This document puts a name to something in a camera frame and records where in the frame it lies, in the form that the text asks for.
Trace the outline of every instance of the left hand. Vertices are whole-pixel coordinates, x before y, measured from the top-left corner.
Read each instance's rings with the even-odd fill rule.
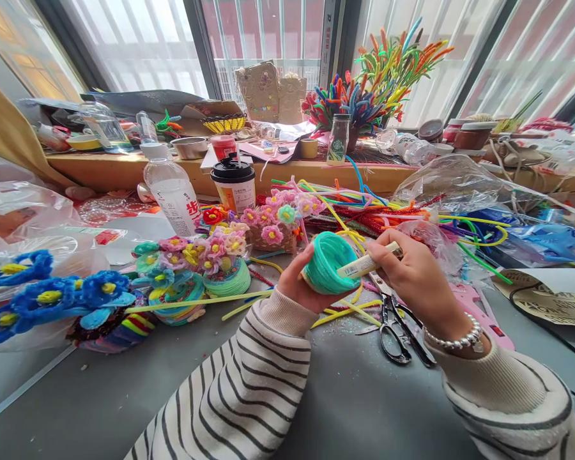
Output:
[[[299,303],[307,310],[319,314],[353,291],[348,291],[343,294],[326,295],[319,294],[311,289],[300,272],[313,257],[313,252],[313,244],[309,244],[303,252],[297,255],[281,274],[276,289],[279,289],[279,292],[284,296]]]

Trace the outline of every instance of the white bracelet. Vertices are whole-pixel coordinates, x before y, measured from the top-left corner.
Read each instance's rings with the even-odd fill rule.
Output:
[[[471,332],[466,334],[466,337],[456,341],[444,341],[433,336],[430,332],[428,332],[428,329],[424,327],[424,333],[426,337],[428,337],[428,339],[432,340],[437,345],[440,345],[441,347],[447,348],[449,350],[473,347],[474,352],[483,353],[484,345],[481,343],[481,340],[479,340],[481,337],[481,326],[479,325],[479,321],[477,321],[473,315],[467,312],[464,312],[464,314],[467,315],[468,319],[473,322],[473,328],[471,329]]]

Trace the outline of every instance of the scissors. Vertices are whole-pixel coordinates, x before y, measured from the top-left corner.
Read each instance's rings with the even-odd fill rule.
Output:
[[[392,288],[385,284],[379,275],[371,272],[369,273],[369,276],[373,284],[379,288],[379,293],[381,294],[381,299],[383,301],[381,304],[381,326],[379,327],[379,343],[381,344],[381,349],[383,352],[396,364],[407,365],[411,362],[411,353],[407,349],[406,344],[411,344],[411,347],[415,350],[415,353],[420,357],[424,365],[426,367],[434,367],[436,365],[434,357],[430,351],[428,351],[428,349],[422,345],[413,331],[404,322],[403,317],[400,315],[398,309],[401,309],[405,314],[409,315],[411,319],[414,320],[415,324],[417,324],[420,328],[423,327],[422,322],[417,319],[417,317],[411,310],[409,310],[409,308],[398,303]],[[397,333],[394,329],[396,326],[398,326],[400,329],[399,333]],[[377,326],[366,328],[356,333],[356,335],[367,334],[376,328]],[[385,341],[383,340],[384,334],[390,334],[390,338],[398,343],[398,346],[400,347],[399,354],[393,353],[390,347],[386,345]]]

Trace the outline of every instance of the teal pipe cleaner coil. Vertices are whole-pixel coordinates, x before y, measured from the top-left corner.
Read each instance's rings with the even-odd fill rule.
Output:
[[[204,276],[204,286],[211,297],[228,297],[244,294],[251,284],[251,274],[243,259],[237,259],[234,273],[218,272],[215,275]]]
[[[337,270],[358,257],[347,241],[333,232],[322,232],[313,240],[315,251],[302,271],[303,278],[320,294],[343,294],[356,289],[360,278],[342,278]]]

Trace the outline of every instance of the striped sweater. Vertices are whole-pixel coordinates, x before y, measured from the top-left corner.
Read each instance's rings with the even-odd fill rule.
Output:
[[[126,460],[260,459],[286,436],[318,315],[275,290],[169,399]],[[493,344],[463,360],[432,347],[457,416],[489,459],[575,459],[575,414],[553,372]]]

